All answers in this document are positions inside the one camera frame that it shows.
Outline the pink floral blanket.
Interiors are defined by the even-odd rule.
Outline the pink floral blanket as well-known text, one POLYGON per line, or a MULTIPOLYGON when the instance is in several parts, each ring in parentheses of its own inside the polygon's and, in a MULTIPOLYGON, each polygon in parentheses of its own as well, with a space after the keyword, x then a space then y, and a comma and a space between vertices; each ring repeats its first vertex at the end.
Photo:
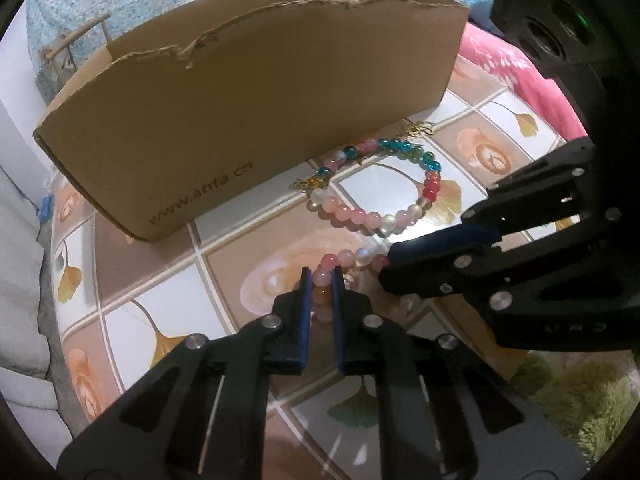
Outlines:
POLYGON ((499 79, 564 140, 575 140, 587 135, 560 87, 553 80, 544 78, 519 48, 468 23, 465 25, 459 54, 499 79))

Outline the green shaggy rug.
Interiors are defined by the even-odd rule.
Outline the green shaggy rug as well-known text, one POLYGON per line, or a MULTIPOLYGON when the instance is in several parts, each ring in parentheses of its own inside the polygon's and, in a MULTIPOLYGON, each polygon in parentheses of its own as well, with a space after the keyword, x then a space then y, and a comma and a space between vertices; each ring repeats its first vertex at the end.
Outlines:
POLYGON ((639 361, 630 350, 532 351, 510 384, 578 446, 592 467, 638 408, 639 361))

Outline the white curtain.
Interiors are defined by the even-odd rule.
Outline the white curtain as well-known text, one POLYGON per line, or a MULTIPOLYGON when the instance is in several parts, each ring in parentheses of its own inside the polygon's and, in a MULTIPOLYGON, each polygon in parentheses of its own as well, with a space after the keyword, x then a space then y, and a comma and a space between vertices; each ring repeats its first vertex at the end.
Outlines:
POLYGON ((40 333, 40 272, 44 250, 34 205, 1 175, 1 394, 10 414, 54 465, 72 440, 46 379, 47 337, 40 333))

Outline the brown cardboard box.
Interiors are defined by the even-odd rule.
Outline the brown cardboard box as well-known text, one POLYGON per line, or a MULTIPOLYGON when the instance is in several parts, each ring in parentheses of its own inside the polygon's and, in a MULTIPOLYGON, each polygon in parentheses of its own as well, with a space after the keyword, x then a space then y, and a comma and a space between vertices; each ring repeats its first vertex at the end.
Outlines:
POLYGON ((467 19, 456 0, 196 0, 96 50, 34 137, 104 217, 158 240, 436 106, 467 19))

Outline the wooden chair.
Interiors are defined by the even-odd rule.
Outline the wooden chair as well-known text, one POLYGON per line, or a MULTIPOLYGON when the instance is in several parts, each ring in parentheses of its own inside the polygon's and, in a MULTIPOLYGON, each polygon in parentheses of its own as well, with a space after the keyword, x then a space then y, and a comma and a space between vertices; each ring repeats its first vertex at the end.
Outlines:
POLYGON ((81 45, 89 53, 98 47, 110 44, 113 40, 108 29, 107 20, 111 12, 100 14, 97 18, 90 18, 74 30, 60 32, 50 46, 40 50, 40 61, 44 70, 52 70, 61 78, 63 74, 75 73, 80 62, 74 55, 74 47, 81 45))

